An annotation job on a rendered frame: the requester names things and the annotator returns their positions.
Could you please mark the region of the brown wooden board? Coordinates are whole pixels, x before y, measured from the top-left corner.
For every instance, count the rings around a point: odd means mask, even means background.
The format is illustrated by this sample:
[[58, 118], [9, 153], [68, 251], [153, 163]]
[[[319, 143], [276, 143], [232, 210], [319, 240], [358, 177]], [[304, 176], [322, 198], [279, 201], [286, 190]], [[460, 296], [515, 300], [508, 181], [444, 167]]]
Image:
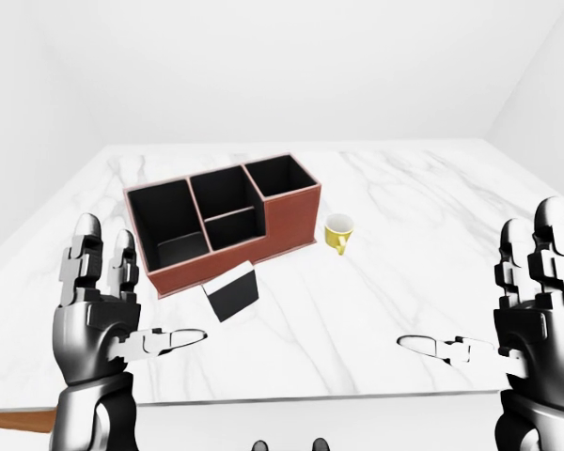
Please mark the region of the brown wooden board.
[[50, 433], [56, 410], [0, 412], [0, 428], [37, 433]]

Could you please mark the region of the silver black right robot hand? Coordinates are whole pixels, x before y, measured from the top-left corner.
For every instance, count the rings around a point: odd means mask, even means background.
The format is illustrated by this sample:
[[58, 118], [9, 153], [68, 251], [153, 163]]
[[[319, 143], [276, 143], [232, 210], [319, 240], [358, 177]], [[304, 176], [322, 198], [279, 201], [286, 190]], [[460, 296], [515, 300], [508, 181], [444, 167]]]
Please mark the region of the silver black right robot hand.
[[517, 391], [564, 403], [564, 200], [541, 201], [532, 228], [508, 220], [499, 253], [494, 278], [504, 293], [493, 312], [495, 344], [425, 335], [404, 335], [397, 343], [454, 367], [490, 367]]

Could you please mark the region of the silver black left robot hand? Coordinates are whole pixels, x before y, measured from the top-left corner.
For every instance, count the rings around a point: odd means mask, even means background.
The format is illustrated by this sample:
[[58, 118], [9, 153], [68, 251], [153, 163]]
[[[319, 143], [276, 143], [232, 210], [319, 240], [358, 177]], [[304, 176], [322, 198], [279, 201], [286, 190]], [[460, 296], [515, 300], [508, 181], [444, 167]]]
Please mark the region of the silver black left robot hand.
[[133, 234], [127, 229], [117, 234], [107, 294], [96, 287], [102, 275], [102, 250], [99, 219], [82, 214], [63, 254], [62, 291], [53, 320], [53, 353], [68, 386], [114, 376], [131, 361], [161, 356], [208, 337], [200, 329], [140, 330]]

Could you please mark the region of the black book with white pages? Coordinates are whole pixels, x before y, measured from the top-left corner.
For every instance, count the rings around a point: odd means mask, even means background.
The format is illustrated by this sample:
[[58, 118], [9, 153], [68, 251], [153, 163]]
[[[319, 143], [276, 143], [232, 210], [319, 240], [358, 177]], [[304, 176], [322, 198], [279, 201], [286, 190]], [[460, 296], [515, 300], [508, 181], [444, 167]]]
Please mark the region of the black book with white pages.
[[202, 285], [215, 316], [230, 319], [259, 299], [255, 268], [245, 261]]

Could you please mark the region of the red-brown desk caddy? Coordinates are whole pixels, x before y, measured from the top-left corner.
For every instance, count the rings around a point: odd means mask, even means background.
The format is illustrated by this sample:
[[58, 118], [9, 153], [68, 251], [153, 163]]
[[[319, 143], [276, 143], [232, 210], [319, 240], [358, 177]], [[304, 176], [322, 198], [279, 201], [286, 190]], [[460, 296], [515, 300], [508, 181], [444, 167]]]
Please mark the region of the red-brown desk caddy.
[[315, 242], [321, 183], [287, 153], [127, 188], [124, 198], [163, 298]]

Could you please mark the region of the yellow mug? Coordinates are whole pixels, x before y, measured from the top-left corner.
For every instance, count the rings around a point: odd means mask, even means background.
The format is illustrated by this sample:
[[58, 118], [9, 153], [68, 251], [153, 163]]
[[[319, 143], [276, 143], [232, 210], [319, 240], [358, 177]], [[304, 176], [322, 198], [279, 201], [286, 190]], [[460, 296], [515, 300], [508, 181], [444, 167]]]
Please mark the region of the yellow mug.
[[336, 249], [340, 256], [343, 256], [353, 229], [354, 222], [350, 216], [343, 213], [329, 215], [324, 224], [326, 244]]

